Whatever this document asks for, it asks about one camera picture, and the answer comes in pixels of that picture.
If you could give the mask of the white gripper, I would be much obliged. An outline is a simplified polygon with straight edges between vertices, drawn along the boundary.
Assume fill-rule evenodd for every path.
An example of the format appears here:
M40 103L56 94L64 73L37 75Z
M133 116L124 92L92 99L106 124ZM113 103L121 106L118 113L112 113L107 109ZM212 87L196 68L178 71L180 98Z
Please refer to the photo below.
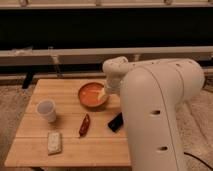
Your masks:
M98 99L102 100L108 97L108 94L118 94L120 91L120 78L108 77L106 79L105 89L99 91Z

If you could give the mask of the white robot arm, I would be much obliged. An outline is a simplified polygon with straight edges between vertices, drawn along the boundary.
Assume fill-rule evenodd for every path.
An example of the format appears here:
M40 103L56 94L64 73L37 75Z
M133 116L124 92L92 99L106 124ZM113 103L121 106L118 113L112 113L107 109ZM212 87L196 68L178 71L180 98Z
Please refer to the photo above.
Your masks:
M120 97L132 171L187 171L176 108L201 91L201 66L188 58L130 62L121 56L102 69L101 94Z

